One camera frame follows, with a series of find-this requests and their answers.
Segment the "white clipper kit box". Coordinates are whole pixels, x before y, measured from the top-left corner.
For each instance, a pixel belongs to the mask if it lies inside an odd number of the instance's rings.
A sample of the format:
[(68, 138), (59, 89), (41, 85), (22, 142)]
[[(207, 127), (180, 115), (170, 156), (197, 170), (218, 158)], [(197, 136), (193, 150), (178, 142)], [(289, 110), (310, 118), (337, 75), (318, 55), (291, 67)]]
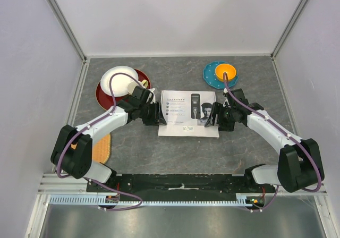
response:
[(166, 121), (160, 126), (160, 137), (218, 138), (218, 127), (206, 127), (216, 95), (213, 91), (161, 92), (161, 109)]

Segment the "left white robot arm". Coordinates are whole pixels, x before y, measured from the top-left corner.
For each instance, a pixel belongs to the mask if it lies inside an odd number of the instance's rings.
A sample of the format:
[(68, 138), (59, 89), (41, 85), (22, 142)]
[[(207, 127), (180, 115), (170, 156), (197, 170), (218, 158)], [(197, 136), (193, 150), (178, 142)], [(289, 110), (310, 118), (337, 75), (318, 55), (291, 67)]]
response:
[(106, 112), (82, 125), (61, 128), (51, 155), (58, 177), (90, 179), (105, 192), (116, 188), (116, 172), (92, 159), (94, 145), (112, 131), (141, 119), (144, 125), (166, 125), (161, 103), (153, 91), (136, 86), (133, 93), (114, 101)]

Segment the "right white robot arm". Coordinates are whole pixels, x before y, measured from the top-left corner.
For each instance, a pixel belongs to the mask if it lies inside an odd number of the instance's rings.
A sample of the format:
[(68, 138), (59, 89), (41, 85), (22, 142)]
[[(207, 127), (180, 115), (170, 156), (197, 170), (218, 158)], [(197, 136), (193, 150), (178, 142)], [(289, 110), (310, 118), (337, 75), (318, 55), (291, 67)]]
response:
[(245, 170), (244, 188), (256, 192), (263, 184), (282, 186), (287, 192), (317, 192), (325, 178), (319, 145), (302, 139), (276, 122), (258, 103), (249, 103), (243, 90), (225, 90), (223, 104), (214, 102), (206, 126), (232, 132), (236, 123), (260, 135), (278, 153), (276, 165), (260, 164)]

